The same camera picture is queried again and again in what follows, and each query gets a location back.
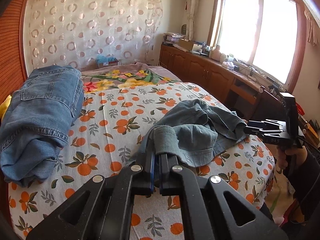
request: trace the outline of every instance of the wooden window frame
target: wooden window frame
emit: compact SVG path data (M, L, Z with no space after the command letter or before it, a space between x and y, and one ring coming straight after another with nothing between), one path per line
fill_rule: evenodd
M294 0L294 1L297 6L298 28L297 28L296 48L293 55L292 65L286 81L287 91L289 93L293 92L296 86L296 83L298 81L298 77L300 74L303 57L305 53L306 38L307 38L307 25L306 25L307 23L306 23L306 18L304 16L305 4L302 0ZM214 46L218 40L218 35L219 35L219 30L221 25L223 3L224 3L224 0L214 0L212 19L211 19L209 35L207 40L207 44L210 44L210 46Z

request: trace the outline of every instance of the metal screw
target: metal screw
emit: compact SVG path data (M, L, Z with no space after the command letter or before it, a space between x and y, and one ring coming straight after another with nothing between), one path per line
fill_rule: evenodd
M133 165L131 167L131 170L132 171L141 171L142 170L142 167L140 165Z
M174 165L174 166L172 167L172 170L173 170L174 172L180 172L180 171L182 171L182 167L181 167L180 165Z
M99 182L101 182L101 181L103 180L103 177L100 176L100 175L96 175L96 176L94 176L94 177L92 178L92 180L93 180L93 182L95 182L95 183L99 183Z
M212 176L210 180L212 183L217 184L221 181L221 178L219 176Z

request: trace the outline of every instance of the wooden headboard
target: wooden headboard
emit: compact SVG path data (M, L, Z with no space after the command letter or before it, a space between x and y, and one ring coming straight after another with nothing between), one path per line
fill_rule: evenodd
M0 103L27 79L23 21L27 0L11 0L0 17Z

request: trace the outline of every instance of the shirt sleeve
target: shirt sleeve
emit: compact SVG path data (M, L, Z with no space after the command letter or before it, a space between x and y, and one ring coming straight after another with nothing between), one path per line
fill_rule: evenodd
M317 181L319 174L320 165L316 158L308 151L306 161L290 177L288 177L291 185L296 191L301 211L305 215L306 220L310 218L320 200L320 179ZM316 183L316 185L308 194L314 183ZM303 203L301 203L307 194L308 196Z

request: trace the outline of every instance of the hand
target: hand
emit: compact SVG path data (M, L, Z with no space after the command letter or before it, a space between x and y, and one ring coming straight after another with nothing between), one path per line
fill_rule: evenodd
M286 161L287 155L296 155L297 161L295 169L299 168L307 159L308 152L306 148L303 146L301 149L297 147L292 147L285 151L282 151L279 146L277 146L277 163L279 168L285 170L288 167L288 162Z

